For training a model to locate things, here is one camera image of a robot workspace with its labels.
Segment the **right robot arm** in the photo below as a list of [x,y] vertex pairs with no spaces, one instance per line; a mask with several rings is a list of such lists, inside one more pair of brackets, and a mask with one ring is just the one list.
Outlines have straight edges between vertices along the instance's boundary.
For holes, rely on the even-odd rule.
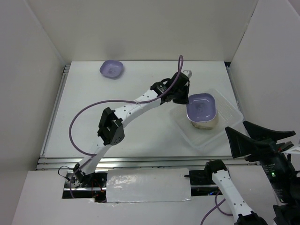
[[[294,131],[276,131],[261,127],[249,121],[243,125],[244,135],[226,127],[231,155],[244,158],[247,162],[258,163],[268,179],[271,194],[280,204],[273,205],[275,225],[298,225],[300,223],[300,172],[292,165],[291,156],[300,149],[284,139],[294,136]],[[207,162],[204,178],[215,183],[223,194],[232,212],[236,225],[265,225],[259,216],[243,199],[234,185],[229,170],[222,160]]]

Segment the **white perforated plastic bin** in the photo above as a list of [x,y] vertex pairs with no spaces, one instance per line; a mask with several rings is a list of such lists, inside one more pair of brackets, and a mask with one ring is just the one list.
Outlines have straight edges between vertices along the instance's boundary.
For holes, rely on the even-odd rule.
[[187,117],[186,105],[178,105],[170,111],[170,117],[183,138],[197,150],[204,150],[225,135],[226,127],[234,127],[243,121],[242,113],[236,109],[219,91],[209,89],[217,107],[218,124],[211,130],[197,129]]

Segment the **white foam cover panel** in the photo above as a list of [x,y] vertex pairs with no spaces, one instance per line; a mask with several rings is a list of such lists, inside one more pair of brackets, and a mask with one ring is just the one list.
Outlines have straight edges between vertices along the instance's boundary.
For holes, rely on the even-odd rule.
[[189,170],[109,170],[106,181],[108,203],[183,202],[191,200]]

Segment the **cream panda plate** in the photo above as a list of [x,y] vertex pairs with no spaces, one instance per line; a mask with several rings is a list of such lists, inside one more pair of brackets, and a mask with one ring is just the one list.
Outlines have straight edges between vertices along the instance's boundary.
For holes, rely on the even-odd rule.
[[213,128],[215,128],[218,124],[218,115],[216,115],[212,120],[210,121],[200,121],[200,122],[191,122],[191,124],[197,128],[197,129],[207,129],[207,130],[211,130]]

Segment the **purple panda plate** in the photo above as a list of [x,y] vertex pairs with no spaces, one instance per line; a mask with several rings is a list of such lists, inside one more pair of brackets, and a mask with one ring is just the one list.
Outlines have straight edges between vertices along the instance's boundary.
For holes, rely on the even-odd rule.
[[217,107],[214,97],[209,93],[193,94],[188,97],[187,117],[192,122],[209,122],[216,117]]
[[110,79],[117,79],[123,73],[124,65],[121,61],[106,60],[99,68],[102,76]]

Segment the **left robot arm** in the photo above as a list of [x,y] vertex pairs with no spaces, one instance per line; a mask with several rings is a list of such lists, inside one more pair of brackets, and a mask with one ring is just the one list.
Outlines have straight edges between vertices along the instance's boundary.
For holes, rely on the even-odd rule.
[[80,150],[85,157],[74,168],[75,180],[87,187],[92,183],[96,167],[105,153],[125,138],[125,127],[145,112],[167,102],[186,105],[192,72],[177,72],[172,78],[154,83],[149,90],[134,101],[125,100],[125,105],[116,109],[109,107],[102,112],[97,138],[88,152]]

